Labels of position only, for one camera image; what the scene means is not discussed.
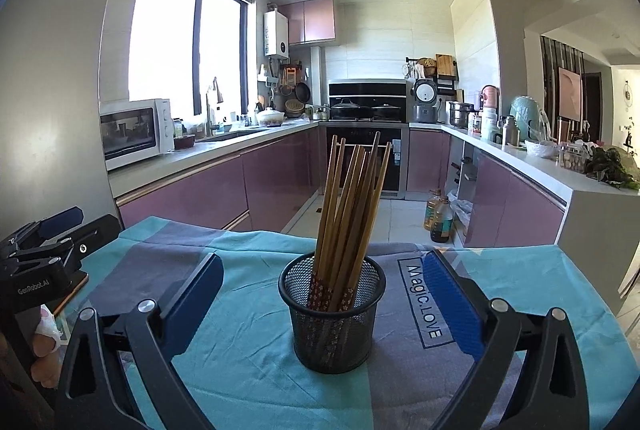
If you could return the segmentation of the left hand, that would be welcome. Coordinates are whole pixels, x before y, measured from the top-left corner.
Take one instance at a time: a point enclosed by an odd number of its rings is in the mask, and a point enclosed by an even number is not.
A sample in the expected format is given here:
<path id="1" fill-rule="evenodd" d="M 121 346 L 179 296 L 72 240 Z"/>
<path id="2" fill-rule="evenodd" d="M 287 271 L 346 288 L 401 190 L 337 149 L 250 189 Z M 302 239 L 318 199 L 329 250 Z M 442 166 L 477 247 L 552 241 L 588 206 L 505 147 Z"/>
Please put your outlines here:
<path id="1" fill-rule="evenodd" d="M 32 350 L 36 360 L 30 367 L 30 374 L 36 384 L 45 389 L 54 389 L 58 386 L 62 369 L 62 332 L 47 306 L 40 306 L 39 315 L 40 320 L 32 337 Z"/>

